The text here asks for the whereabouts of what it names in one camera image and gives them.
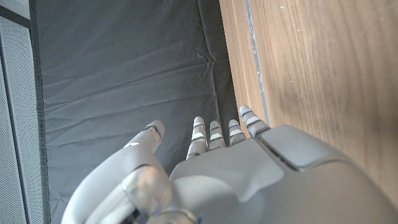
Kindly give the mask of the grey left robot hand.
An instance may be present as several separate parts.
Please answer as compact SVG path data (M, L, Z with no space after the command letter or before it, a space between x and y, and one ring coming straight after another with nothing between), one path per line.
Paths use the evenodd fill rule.
M396 223L397 209L339 150L247 106L221 126L193 122L187 157L167 174L165 133L148 124L76 188L62 223Z

